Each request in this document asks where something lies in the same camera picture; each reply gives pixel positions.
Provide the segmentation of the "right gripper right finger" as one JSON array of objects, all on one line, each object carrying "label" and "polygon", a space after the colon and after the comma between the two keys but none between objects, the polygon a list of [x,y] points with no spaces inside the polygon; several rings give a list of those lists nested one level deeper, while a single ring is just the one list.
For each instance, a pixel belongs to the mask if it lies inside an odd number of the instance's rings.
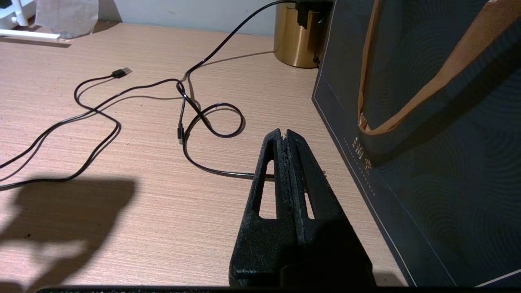
[{"label": "right gripper right finger", "polygon": [[297,261],[286,267],[292,287],[376,287],[372,262],[307,141],[286,135]]}]

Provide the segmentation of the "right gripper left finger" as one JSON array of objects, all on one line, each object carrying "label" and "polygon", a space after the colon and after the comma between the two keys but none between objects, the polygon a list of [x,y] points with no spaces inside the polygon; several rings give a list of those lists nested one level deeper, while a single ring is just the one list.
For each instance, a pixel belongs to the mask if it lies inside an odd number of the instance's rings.
[{"label": "right gripper left finger", "polygon": [[[229,265],[236,287],[304,287],[305,256],[298,227],[304,209],[296,133],[276,129],[264,138]],[[261,217],[268,163],[274,164],[276,218]]]}]

